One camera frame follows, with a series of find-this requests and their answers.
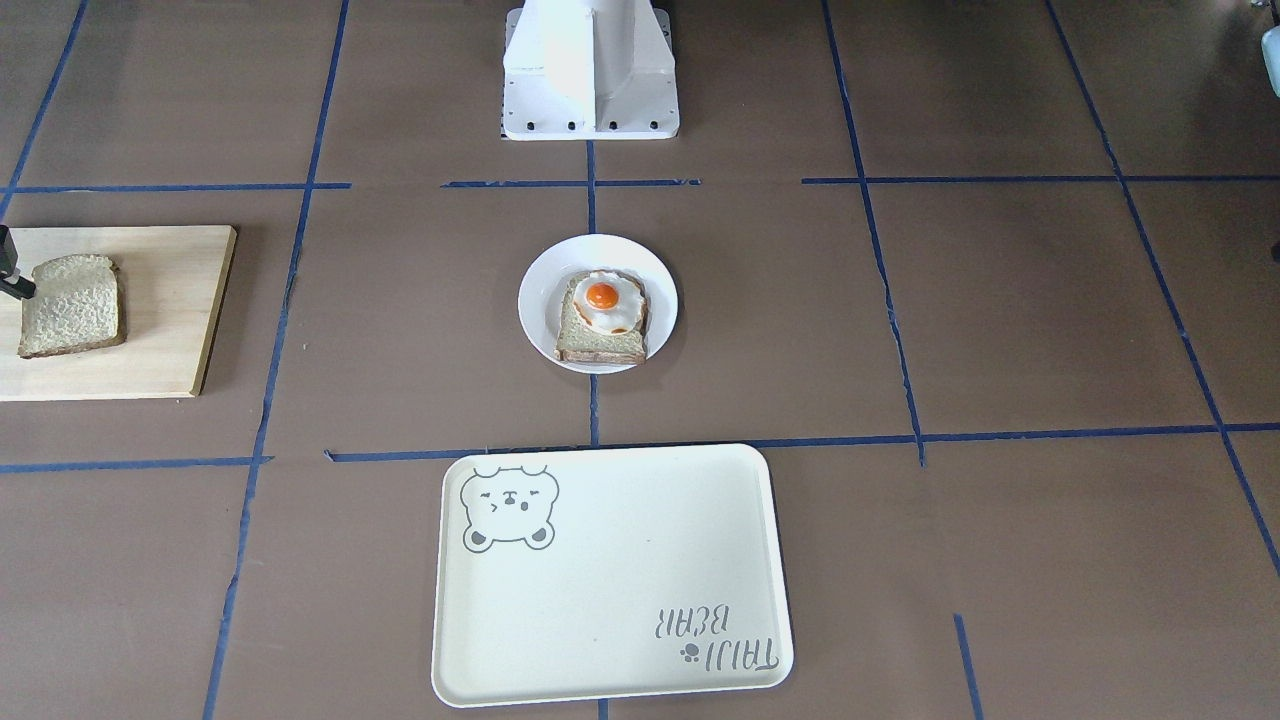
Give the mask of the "brown bread slice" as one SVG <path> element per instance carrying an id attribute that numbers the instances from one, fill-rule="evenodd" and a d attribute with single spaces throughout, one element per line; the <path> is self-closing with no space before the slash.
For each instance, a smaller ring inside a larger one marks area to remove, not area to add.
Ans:
<path id="1" fill-rule="evenodd" d="M 115 261 L 72 254 L 37 265 L 36 291 L 23 302 L 22 359 L 81 354 L 125 342 L 124 292 Z"/>

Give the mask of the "white round plate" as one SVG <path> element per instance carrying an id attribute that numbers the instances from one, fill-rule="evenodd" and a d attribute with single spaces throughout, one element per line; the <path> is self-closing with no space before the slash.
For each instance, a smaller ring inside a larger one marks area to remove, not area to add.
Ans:
<path id="1" fill-rule="evenodd" d="M 529 342 L 548 360 L 573 372 L 608 375 L 630 369 L 617 363 L 576 363 L 558 357 L 556 341 L 570 279 L 584 272 L 627 274 L 644 288 L 649 302 L 646 357 L 658 354 L 680 319 L 680 291 L 667 265 L 643 245 L 616 234 L 581 234 L 544 250 L 529 266 L 518 290 L 518 316 Z"/>

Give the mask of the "bread slice under egg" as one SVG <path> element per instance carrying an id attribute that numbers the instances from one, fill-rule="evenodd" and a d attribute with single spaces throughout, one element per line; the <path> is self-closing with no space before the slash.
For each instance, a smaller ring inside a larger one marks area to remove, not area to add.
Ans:
<path id="1" fill-rule="evenodd" d="M 617 364 L 625 366 L 645 363 L 645 333 L 649 319 L 649 301 L 645 290 L 646 314 L 637 331 L 626 334 L 598 334 L 588 329 L 570 300 L 571 284 L 586 273 L 589 272 L 580 272 L 571 275 L 564 286 L 559 310 L 559 329 L 556 340 L 556 357 L 562 363 Z"/>

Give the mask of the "wooden cutting board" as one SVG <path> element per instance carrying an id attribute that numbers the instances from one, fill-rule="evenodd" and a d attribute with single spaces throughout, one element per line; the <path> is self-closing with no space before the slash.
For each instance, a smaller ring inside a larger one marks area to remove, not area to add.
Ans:
<path id="1" fill-rule="evenodd" d="M 3 297 L 1 398 L 42 402 L 200 395 L 236 249 L 230 225 L 14 228 L 26 274 L 54 258 L 101 254 L 119 269 L 125 340 L 22 359 L 20 306 Z"/>

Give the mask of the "fried egg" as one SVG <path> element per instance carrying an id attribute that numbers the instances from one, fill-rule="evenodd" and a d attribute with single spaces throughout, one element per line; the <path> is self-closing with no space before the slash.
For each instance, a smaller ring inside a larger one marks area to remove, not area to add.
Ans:
<path id="1" fill-rule="evenodd" d="M 570 300 L 588 329 L 598 334 L 637 331 L 646 314 L 643 286 L 618 272 L 589 272 L 570 287 Z"/>

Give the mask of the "cream bear serving tray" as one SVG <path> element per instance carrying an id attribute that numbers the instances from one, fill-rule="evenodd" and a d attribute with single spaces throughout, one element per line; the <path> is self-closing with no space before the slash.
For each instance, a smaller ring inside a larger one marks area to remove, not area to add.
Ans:
<path id="1" fill-rule="evenodd" d="M 472 455 L 445 473 L 431 637 L 442 702 L 762 689 L 794 662 L 756 448 Z"/>

